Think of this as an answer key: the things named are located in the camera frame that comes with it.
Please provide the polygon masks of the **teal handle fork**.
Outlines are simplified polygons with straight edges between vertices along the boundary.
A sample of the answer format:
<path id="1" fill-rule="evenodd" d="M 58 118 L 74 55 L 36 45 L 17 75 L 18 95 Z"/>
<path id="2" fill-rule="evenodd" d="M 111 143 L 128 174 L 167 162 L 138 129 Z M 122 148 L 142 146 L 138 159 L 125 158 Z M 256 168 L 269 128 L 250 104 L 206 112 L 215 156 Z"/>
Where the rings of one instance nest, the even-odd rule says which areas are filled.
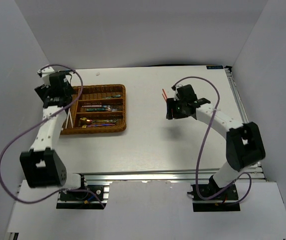
<path id="1" fill-rule="evenodd" d="M 87 108 L 85 112 L 118 112 L 117 108 Z"/>

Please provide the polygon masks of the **iridescent ornate handle spoon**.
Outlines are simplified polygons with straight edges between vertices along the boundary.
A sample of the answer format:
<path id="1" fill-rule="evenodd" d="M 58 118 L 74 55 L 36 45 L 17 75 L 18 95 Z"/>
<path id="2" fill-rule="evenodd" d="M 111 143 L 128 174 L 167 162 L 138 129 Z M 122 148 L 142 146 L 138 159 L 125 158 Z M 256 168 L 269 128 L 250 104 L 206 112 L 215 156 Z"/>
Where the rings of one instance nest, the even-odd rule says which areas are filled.
<path id="1" fill-rule="evenodd" d="M 83 125 L 92 125 L 92 124 L 115 124 L 116 119 L 89 119 L 86 117 L 81 117 L 79 119 L 80 123 Z"/>

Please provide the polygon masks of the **dark handle knife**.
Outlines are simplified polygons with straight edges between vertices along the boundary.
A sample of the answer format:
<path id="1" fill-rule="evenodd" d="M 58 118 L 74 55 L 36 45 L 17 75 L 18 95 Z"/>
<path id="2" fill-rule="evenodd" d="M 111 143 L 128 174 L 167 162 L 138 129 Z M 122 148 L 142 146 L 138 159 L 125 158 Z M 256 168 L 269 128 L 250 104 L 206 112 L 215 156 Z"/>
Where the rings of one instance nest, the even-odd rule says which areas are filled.
<path id="1" fill-rule="evenodd" d="M 83 102 L 84 105 L 101 105 L 101 101 L 85 101 Z"/>

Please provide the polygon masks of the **iridescent purple spoon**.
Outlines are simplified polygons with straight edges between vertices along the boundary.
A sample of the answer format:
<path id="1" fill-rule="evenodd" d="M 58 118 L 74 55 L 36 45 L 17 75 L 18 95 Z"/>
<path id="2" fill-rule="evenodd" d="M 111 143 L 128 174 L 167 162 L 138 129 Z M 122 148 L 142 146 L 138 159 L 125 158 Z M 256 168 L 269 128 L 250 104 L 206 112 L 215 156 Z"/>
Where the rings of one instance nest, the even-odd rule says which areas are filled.
<path id="1" fill-rule="evenodd" d="M 115 125 L 116 125 L 115 123 L 88 124 L 88 125 L 83 125 L 82 128 L 98 128 L 98 127 L 109 127 Z"/>

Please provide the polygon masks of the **dark handle fork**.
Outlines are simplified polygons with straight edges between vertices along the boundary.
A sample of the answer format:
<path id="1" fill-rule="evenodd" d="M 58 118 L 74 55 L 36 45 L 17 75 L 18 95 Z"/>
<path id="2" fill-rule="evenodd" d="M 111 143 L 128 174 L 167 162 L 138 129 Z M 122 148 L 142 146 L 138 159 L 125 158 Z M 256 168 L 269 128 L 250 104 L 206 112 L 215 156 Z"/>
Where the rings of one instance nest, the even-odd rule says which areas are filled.
<path id="1" fill-rule="evenodd" d="M 96 118 L 108 118 L 108 119 L 121 119 L 123 118 L 123 115 L 122 114 L 118 114 L 118 113 L 111 113 L 111 114 L 107 114 L 107 113 L 104 113 L 104 114 L 95 114 L 94 117 Z"/>

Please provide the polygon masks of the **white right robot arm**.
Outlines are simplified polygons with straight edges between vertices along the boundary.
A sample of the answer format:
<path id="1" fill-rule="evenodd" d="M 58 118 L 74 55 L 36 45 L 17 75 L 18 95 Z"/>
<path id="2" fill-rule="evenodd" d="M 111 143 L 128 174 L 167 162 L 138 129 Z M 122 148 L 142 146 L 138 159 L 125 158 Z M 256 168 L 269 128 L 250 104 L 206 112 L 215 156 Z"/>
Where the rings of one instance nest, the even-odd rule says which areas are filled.
<path id="1" fill-rule="evenodd" d="M 189 84 L 173 89 L 174 97 L 166 100 L 167 119 L 192 117 L 210 126 L 226 141 L 226 162 L 213 175 L 214 183 L 208 187 L 212 198 L 221 199 L 226 195 L 229 183 L 265 158 L 259 127 L 254 122 L 243 123 L 219 111 L 206 98 L 198 98 Z"/>

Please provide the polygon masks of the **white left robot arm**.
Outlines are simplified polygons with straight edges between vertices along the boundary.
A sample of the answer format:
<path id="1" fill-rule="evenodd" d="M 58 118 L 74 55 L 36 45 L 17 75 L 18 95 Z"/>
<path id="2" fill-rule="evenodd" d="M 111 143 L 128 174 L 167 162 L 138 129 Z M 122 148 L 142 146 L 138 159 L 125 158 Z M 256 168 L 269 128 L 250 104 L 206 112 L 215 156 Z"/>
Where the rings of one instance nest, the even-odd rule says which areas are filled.
<path id="1" fill-rule="evenodd" d="M 79 200 L 88 195 L 88 187 L 78 173 L 68 173 L 56 152 L 63 123 L 68 118 L 69 104 L 76 93 L 67 80 L 66 73 L 44 73 L 44 85 L 35 92 L 43 101 L 42 123 L 35 141 L 28 151 L 22 152 L 20 162 L 31 188 L 62 187 L 71 189 Z"/>

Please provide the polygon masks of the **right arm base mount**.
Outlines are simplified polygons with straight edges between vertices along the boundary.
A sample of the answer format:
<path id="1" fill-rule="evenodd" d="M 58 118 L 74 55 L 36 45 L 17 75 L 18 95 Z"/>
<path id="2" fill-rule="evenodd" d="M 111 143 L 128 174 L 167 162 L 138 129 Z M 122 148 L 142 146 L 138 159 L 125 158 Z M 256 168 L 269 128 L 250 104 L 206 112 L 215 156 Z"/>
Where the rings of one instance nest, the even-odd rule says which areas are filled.
<path id="1" fill-rule="evenodd" d="M 191 190 L 187 192 L 187 196 L 192 199 L 193 211 L 196 213 L 204 212 L 239 212 L 239 197 L 235 184 L 230 185 L 221 194 L 217 193 L 222 190 L 214 180 L 210 178 L 209 183 L 198 185 L 199 193 L 196 190 L 196 184 L 191 185 Z"/>

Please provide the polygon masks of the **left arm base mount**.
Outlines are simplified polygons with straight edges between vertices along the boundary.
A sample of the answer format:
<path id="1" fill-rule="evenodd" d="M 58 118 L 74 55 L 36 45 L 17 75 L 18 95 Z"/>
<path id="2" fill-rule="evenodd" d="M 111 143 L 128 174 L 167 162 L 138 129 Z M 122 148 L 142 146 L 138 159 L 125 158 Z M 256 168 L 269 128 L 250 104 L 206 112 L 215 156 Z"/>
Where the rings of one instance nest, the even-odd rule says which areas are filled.
<path id="1" fill-rule="evenodd" d="M 56 209 L 59 210 L 103 210 L 107 204 L 109 186 L 94 182 L 81 175 L 80 191 L 66 191 L 58 195 Z"/>

